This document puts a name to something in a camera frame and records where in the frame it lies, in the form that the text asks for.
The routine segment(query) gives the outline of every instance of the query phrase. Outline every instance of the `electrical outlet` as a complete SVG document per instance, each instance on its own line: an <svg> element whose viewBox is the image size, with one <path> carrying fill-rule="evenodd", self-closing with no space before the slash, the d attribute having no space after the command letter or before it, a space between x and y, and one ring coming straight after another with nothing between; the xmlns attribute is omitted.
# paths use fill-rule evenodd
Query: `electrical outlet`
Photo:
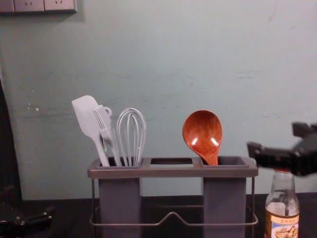
<svg viewBox="0 0 317 238"><path fill-rule="evenodd" d="M44 11L44 0L14 0L16 12Z"/></svg>
<svg viewBox="0 0 317 238"><path fill-rule="evenodd" d="M0 12L14 12L13 0L0 0Z"/></svg>
<svg viewBox="0 0 317 238"><path fill-rule="evenodd" d="M44 0L45 11L77 11L77 0Z"/></svg>

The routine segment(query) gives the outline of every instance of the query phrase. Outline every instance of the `glass bottle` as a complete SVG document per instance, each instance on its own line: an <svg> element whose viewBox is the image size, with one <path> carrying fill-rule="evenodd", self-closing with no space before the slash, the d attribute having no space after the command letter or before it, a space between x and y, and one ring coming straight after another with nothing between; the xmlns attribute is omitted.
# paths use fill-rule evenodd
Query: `glass bottle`
<svg viewBox="0 0 317 238"><path fill-rule="evenodd" d="M298 238L299 202L289 171L274 171L265 207L265 238Z"/></svg>

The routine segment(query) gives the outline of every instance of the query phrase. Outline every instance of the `white spatula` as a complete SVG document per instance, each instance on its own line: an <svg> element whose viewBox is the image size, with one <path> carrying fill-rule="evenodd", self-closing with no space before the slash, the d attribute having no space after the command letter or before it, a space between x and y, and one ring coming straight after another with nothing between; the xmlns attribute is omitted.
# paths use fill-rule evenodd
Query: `white spatula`
<svg viewBox="0 0 317 238"><path fill-rule="evenodd" d="M109 166L108 158L101 143L100 127L93 112L93 109L98 106L98 103L93 97L86 95L73 100L72 104L81 130L86 136L90 137L96 145L102 166Z"/></svg>

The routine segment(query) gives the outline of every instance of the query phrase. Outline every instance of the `wall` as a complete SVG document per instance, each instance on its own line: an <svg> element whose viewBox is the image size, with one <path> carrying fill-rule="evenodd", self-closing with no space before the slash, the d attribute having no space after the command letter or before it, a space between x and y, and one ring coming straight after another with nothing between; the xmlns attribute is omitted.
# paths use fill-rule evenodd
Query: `wall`
<svg viewBox="0 0 317 238"><path fill-rule="evenodd" d="M313 0L86 0L74 15L0 18L0 59L24 199L90 197L97 158L71 101L92 95L148 122L145 156L192 156L185 118L222 122L221 155L246 142L290 147L291 122L317 120ZM256 192L272 172L260 170ZM145 195L199 194L199 179L144 181ZM297 179L317 191L316 176Z"/></svg>

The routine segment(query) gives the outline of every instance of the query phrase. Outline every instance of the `bottle label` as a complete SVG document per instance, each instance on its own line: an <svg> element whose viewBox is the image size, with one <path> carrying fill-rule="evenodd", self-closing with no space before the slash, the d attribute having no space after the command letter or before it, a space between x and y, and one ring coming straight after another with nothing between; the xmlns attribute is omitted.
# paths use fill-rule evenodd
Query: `bottle label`
<svg viewBox="0 0 317 238"><path fill-rule="evenodd" d="M266 210L265 238L298 238L299 214L279 216Z"/></svg>

